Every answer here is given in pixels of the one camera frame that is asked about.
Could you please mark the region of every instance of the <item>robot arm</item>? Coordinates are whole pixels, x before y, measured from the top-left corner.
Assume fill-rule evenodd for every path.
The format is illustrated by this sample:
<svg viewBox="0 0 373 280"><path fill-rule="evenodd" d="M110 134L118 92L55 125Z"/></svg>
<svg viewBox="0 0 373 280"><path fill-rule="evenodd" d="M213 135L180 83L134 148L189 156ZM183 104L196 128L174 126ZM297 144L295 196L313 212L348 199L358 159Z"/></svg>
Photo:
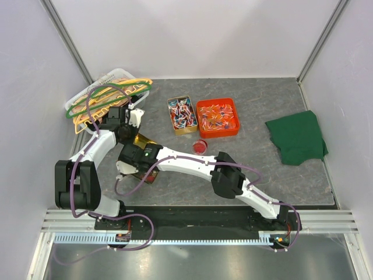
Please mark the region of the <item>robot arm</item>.
<svg viewBox="0 0 373 280"><path fill-rule="evenodd" d="M177 152L158 144L147 144L144 150L136 145L128 144L119 154L117 168L123 175L139 170L146 172L151 165L167 157L173 158L159 162L156 166L159 171L174 171L198 176L210 181L217 195L224 198L238 198L266 219L278 218L280 205L266 202L255 192L268 201L278 202L278 200L269 197L254 186L250 186L251 190L248 190L250 181L241 173L240 168L219 165L219 162L235 163L228 154L223 152L220 152L218 156L197 156Z"/></svg>
<svg viewBox="0 0 373 280"><path fill-rule="evenodd" d="M218 156L197 156L177 152L153 143L147 144L144 149L133 144L143 113L144 111L140 109L111 107L107 118L100 125L100 135L95 133L86 146L69 160L57 162L55 202L58 207L70 209L69 186L71 180L74 180L76 209L118 216L121 204L101 194L96 169L106 153L117 143L121 143L124 147L119 154L117 169L123 175L138 171L147 172L152 165L157 163L156 169L159 171L181 172L210 181L217 195L229 199L238 198L266 219L278 219L279 215L281 216L281 207L268 202L278 202L278 200L269 197L252 185L248 190L250 181L239 167L219 164L235 164L235 161L224 152L219 152ZM82 155L74 173L73 166Z"/></svg>
<svg viewBox="0 0 373 280"><path fill-rule="evenodd" d="M76 209L95 211L102 215L117 216L120 202L101 194L96 169L104 156L117 143L133 143L141 123L143 110L112 107L89 142L69 160L59 160L55 165L55 203L70 209L70 182L74 180L74 204Z"/></svg>

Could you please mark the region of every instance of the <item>gray marble surface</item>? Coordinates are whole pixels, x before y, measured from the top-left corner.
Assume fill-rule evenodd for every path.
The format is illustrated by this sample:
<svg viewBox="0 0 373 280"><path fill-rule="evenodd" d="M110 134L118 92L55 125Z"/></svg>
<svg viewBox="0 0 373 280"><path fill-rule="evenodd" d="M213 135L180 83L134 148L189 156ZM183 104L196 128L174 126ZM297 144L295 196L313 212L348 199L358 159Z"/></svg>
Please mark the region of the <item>gray marble surface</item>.
<svg viewBox="0 0 373 280"><path fill-rule="evenodd" d="M230 97L235 102L241 123L238 135L207 139L206 155L217 155L221 150L236 162L260 170L264 180L257 187L271 197L294 205L334 204L322 162L283 165L269 139L266 121L305 110L294 78L155 80L143 108L140 133L163 146L190 153L199 133L175 136L167 109L167 99L183 95L189 95L194 106L198 100L219 97ZM204 179L175 172L161 172L152 185L144 184L130 197L118 197L114 193L115 162L121 149L122 145L117 145L98 168L101 188L109 197L127 205L243 204L237 199L218 197ZM246 174L255 179L254 174ZM120 182L119 191L126 193L137 183L137 179L128 176Z"/></svg>

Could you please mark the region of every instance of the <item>green towel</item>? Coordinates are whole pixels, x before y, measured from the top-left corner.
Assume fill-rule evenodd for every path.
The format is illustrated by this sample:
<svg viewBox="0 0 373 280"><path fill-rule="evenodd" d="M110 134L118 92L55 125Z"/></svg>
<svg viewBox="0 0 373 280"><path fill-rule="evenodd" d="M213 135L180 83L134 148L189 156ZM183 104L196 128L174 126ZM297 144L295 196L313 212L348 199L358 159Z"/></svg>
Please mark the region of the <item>green towel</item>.
<svg viewBox="0 0 373 280"><path fill-rule="evenodd" d="M328 154L312 111L267 121L266 125L272 136L270 140L280 150L285 165L300 165L307 159L323 160Z"/></svg>

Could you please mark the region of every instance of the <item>orange box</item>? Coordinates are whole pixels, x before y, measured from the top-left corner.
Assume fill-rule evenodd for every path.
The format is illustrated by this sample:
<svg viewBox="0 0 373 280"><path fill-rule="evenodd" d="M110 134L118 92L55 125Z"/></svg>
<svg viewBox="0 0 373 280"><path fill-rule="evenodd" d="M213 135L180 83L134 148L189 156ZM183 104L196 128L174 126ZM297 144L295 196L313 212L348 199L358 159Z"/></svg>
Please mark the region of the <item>orange box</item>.
<svg viewBox="0 0 373 280"><path fill-rule="evenodd" d="M227 130L224 129L224 130L218 130L218 131L206 131L206 130L203 130L201 125L199 125L199 135L202 138L226 137L226 136L234 136L238 134L238 130L240 129L240 121L238 120L237 111L235 109L235 105L234 105L232 98L219 98L219 99L208 99L208 100L198 101L196 105L197 116L198 116L197 119L199 119L200 117L199 108L210 107L212 105L223 106L225 104L229 104L232 107L233 116L234 116L234 120L236 123L236 128L227 129Z"/></svg>

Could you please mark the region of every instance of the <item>purple cable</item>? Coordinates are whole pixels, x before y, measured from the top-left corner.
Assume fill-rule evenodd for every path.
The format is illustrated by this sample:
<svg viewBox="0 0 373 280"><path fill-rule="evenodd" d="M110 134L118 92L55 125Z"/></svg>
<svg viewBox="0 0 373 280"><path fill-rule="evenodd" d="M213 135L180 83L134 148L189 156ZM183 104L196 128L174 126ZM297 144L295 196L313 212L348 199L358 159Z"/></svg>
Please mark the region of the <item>purple cable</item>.
<svg viewBox="0 0 373 280"><path fill-rule="evenodd" d="M128 101L129 101L129 104L132 104L131 98L129 98L128 94L126 94L125 91L122 90L118 86L113 86L113 85L109 85L109 84L105 83L103 85L95 86L92 89L90 89L89 92L88 92L88 94L87 94L87 100L86 100L87 114L88 114L89 120L92 122L92 124L94 126L94 129L96 130L96 133L97 133L98 136L100 136L100 129L98 128L98 126L97 126L97 124L96 124L95 120L93 119L92 114L90 112L90 109L89 109L89 100L91 98L92 93L96 89L100 89L100 88L113 88L113 89L119 90L121 93L123 93L127 97ZM86 148L83 150L84 155L93 146L93 144L96 143L97 139L98 139L98 137L94 138L91 141L91 143L89 143L86 146ZM83 211L80 214L76 214L75 204L74 204L74 179L75 179L76 169L78 168L78 164L81 161L82 157L84 157L84 155L80 154L79 157L76 159L76 162L74 163L73 168L72 168L71 178L70 178L70 208L71 208L71 212L72 212L72 215L73 215L74 218L79 218L80 216L88 213L88 211Z"/></svg>
<svg viewBox="0 0 373 280"><path fill-rule="evenodd" d="M117 87L117 86L113 86L113 85L108 85L108 84L103 84L103 85L100 85L100 86L95 86L94 88L92 88L89 92L88 92L88 95L87 95L87 100L86 100L86 107L87 107L87 114L89 116L89 119L90 121L92 122L95 130L96 130L96 133L97 133L97 136L100 135L100 129L98 128L97 124L95 123L93 117L92 117L92 114L90 112L90 109L89 109L89 99L92 95L92 93L96 90L96 89L99 89L99 88L114 88L116 90L119 90L120 92L122 92L128 99L129 103L132 104L131 102L131 99L129 98L128 94L125 93L124 90L122 90L120 87ZM70 178L70 208L71 208L71 212L72 212L72 215L74 218L79 218L80 216L84 215L84 214L91 214L93 216L96 216L96 217L102 217L102 218L106 218L106 219L109 219L109 220L112 220L112 221L118 221L118 220L122 220L122 219L127 219L127 218L130 218L130 217L136 217L136 216L139 216L139 217L143 217L145 219L147 219L150 223L150 226L152 227L152 232L150 234L150 237L149 239L147 240L147 242L145 242L144 244L140 245L140 246L137 246L135 248L122 248L122 249L117 249L117 250L120 250L120 251L135 251L135 250L140 250L144 247L146 247L150 241L152 240L153 236L154 236L154 224L152 222L152 220L149 219L149 217L145 216L145 215L142 215L142 214L130 214L130 215L126 215L126 216L122 216L122 217L110 217L110 216L106 216L106 215L100 215L98 213L94 213L94 212L89 212L89 211L83 211L82 213L80 214L77 214L76 213L76 209L75 209L75 203L74 203L74 180L75 180L75 174L76 174L76 169L78 168L78 164L79 162L81 161L82 157L84 157L84 155L88 152L88 150L94 145L94 143L96 143L98 137L95 137L87 146L86 148L83 150L83 153L80 154L78 156L78 158L76 159L76 162L74 163L73 165L73 169L72 169L72 172L71 172L71 178ZM77 263L78 261L84 259L85 257L88 257L98 251L101 251L103 249L106 249L106 247L103 247L103 248L100 248L100 249L97 249L97 250L94 250L92 251L90 254L88 254L87 256L84 256L70 264L74 264L74 263Z"/></svg>
<svg viewBox="0 0 373 280"><path fill-rule="evenodd" d="M91 112L90 112L90 109L89 109L89 99L90 99L90 96L92 95L92 93L96 90L96 89L99 89L99 88L114 88L116 90L119 90L120 92L122 92L126 97L127 99L129 100L130 104L132 104L129 96L125 93L124 90L122 90L120 87L116 87L116 86L112 86L112 85L108 85L108 84L103 84L103 85L100 85L100 86L96 86L94 88L92 88L88 95L87 95L87 100L86 100L86 107L87 107L87 114L89 116L89 119L90 121L92 122L92 124L94 125L94 128L96 129L96 132L97 132L97 135L100 135L100 129L98 128L97 124L95 123L92 115L91 115ZM83 150L84 154L92 147L92 145L97 141L98 138L94 138L91 143L89 143L86 147L86 149ZM79 155L79 157L77 158L76 162L74 163L74 166L73 166L73 170L72 170L72 174L71 174L71 179L70 179L70 205L71 205L71 211L72 211L72 214L75 218L78 218L86 213L88 213L88 211L83 211L82 213L80 214L76 214L76 211L75 211L75 204L74 204L74 195L73 195L73 191L74 191L74 178L75 178L75 174L76 174L76 169L78 167L78 164L80 162L80 160L82 159L83 155ZM146 174L144 175L144 177L142 178L142 180L139 182L139 184L130 192L126 193L126 194L120 194L117 190L118 188L118 182L119 180L117 180L115 182L115 187L114 187L114 191L117 195L120 195L120 196L123 196L123 197L127 197L131 194L133 194L135 191L137 191L141 186L142 184L145 182L146 178L148 177L148 175L150 174L150 172L152 172L152 170L158 165L160 164L161 162L165 161L165 160L169 160L169 159L172 159L174 158L173 156L168 156L168 157L165 157L164 159L160 159L158 160L156 163L154 163L150 169L146 172ZM199 163L204 163L203 160L200 160L200 159L195 159L194 157L189 157L189 156L178 156L178 158L180 159L187 159L187 160L193 160L195 162L199 162ZM260 182L262 179L263 179L263 175L262 173L260 173L259 171L257 171L257 169L254 169L254 168L251 168L249 166L244 166L244 165L241 165L241 164L237 164L237 163L230 163L230 162L208 162L209 165L225 165L225 166L232 166L232 167L238 167L238 168L242 168L242 169L246 169L246 170L249 170L249 171L252 171L254 173L256 173L259 178L256 179L255 181L253 182L250 182L248 184L247 187L253 185L253 184L256 184L258 182ZM252 190L252 192L254 194L256 194L258 197L260 197L261 199L263 199L264 201L266 202L269 202L268 199L266 199L265 197L263 197L262 195L260 195L259 193L257 193L256 191ZM299 235L299 231L300 231L300 217L299 217L299 214L298 212L295 210L295 208L290 205L290 204L287 204L287 203L283 203L283 202L272 202L273 205L284 205L284 206L287 206L287 207L290 207L296 217L297 217L297 233L295 234L295 238L294 238L294 241L289 244L289 246L287 247L287 249L289 249L290 247L293 246L294 242L298 239L298 235ZM150 222L150 225L152 227L152 233L149 237L149 239L147 240L147 242L145 242L143 245L140 245L138 247L135 247L135 248L122 248L120 249L121 251L134 251L134 250L139 250L139 249L142 249L144 247L146 247L151 239L153 238L153 235L154 235L154 224L153 222L145 215L142 215L142 214L130 214L130 215L126 215L126 216L123 216L123 217L109 217L109 216L105 216L105 215L99 215L97 213L94 213L94 212L89 212L90 214L92 215L95 215L97 217L103 217L103 218L106 218L106 219L111 219L112 221L118 221L118 220L121 220L121 219L126 219L126 218L129 218L131 216L142 216L143 218L147 219L149 222Z"/></svg>
<svg viewBox="0 0 373 280"><path fill-rule="evenodd" d="M190 157L190 156L177 156L178 159L187 159L187 160L192 160L194 162L198 162L198 163L202 163L204 164L205 161L202 160L202 159L196 159L194 157ZM150 172L152 172L152 170L157 166L159 165L161 162L165 161L165 160L169 160L169 159L175 159L175 157L173 156L168 156L168 157L165 157L163 159L160 159L158 160L156 163L154 163L150 169L145 173L144 175L144 178L142 178L142 180L140 181L140 183L130 192L126 193L126 194L120 194L118 192L118 183L119 183L119 180L117 180L115 182L115 186L114 186L114 191L116 193L116 195L120 195L122 197L127 197L131 194L133 194L135 191L137 191L141 186L142 184L145 182L146 178L148 177L148 175L150 174ZM225 166L232 166L232 167L237 167L237 168L242 168L242 169L246 169L246 170L249 170L251 172L254 172L255 174L258 175L258 179L256 179L255 181L253 182L250 182L248 185L247 185L247 189L249 190L249 186L251 185L254 185L254 184L257 184L258 182L262 181L263 179L263 175L261 172L259 172L257 169L254 169L252 167L249 167L249 166L244 166L242 164L238 164L238 163L230 163L230 162L208 162L207 163L208 165L225 165ZM260 197L262 200L266 201L267 203L269 202L269 200L267 198L265 198L264 196L262 196L260 193L256 192L255 190L251 190L255 195L257 195L258 197ZM273 202L272 201L272 204L273 205L283 205L283 206L287 206L289 208L291 208L294 213L295 213L295 217L297 218L297 233L295 234L295 238L293 240L293 242L291 242L291 244L289 244L289 246L286 248L289 249L293 246L293 244L297 241L298 239L298 236L299 236L299 232L300 232L300 217L299 217L299 213L297 212L297 210L291 205L291 204L288 204L288 203L284 203L284 202ZM286 251L285 249L277 249L277 251Z"/></svg>

